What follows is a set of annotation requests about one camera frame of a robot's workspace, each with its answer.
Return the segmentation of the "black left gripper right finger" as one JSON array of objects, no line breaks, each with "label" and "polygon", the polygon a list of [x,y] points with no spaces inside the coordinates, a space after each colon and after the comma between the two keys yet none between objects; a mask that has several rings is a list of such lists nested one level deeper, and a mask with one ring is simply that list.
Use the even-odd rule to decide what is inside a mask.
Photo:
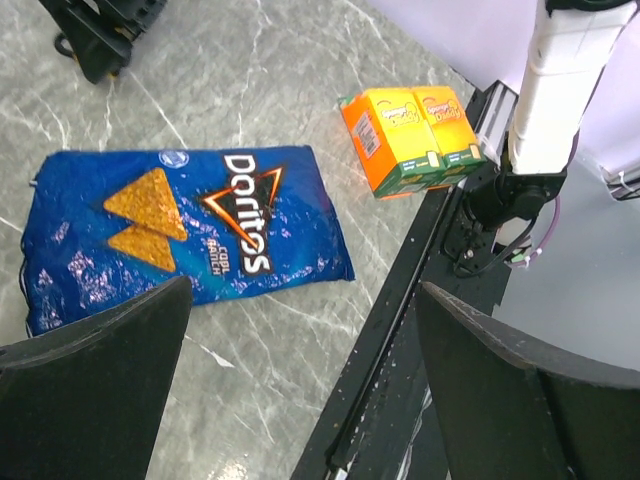
[{"label": "black left gripper right finger", "polygon": [[638,371],[541,341],[430,282],[416,315],[453,478],[638,478]]}]

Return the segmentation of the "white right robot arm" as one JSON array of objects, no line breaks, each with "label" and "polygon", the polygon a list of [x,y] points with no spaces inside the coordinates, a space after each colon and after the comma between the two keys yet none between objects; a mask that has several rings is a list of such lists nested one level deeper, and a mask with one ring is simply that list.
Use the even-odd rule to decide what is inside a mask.
[{"label": "white right robot arm", "polygon": [[[68,48],[96,84],[128,66],[134,41],[157,20],[162,1],[45,1]],[[508,130],[500,133],[500,169],[464,197],[467,240],[515,218],[535,223],[557,198],[584,113],[636,1],[540,1],[526,69]]]}]

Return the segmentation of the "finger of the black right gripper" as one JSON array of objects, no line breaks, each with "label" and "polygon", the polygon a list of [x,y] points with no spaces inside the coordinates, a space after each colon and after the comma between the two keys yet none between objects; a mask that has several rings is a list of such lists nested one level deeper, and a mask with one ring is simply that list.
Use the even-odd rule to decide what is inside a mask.
[{"label": "finger of the black right gripper", "polygon": [[60,32],[56,51],[74,60],[84,77],[98,84],[129,65],[133,44],[107,18],[93,9],[62,9],[53,15]]}]

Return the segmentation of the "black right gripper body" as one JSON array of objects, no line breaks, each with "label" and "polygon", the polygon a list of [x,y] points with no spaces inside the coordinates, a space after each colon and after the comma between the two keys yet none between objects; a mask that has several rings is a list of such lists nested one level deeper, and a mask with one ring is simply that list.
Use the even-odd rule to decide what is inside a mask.
[{"label": "black right gripper body", "polygon": [[158,20],[167,5],[164,0],[65,1],[43,0],[40,4],[51,15],[62,9],[93,9],[109,19],[133,43]]}]

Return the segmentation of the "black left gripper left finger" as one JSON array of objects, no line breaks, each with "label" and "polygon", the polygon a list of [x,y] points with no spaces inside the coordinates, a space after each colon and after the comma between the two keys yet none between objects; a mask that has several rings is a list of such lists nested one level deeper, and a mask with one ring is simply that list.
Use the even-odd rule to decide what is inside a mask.
[{"label": "black left gripper left finger", "polygon": [[2,347],[2,478],[145,478],[191,308],[176,277]]}]

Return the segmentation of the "yellow padlock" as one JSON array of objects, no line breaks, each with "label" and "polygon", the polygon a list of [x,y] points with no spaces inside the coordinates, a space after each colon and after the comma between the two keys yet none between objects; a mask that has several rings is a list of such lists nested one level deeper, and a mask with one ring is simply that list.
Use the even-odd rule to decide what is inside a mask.
[{"label": "yellow padlock", "polygon": [[67,36],[72,56],[92,84],[117,76],[131,60],[132,42],[121,29],[89,28]]}]

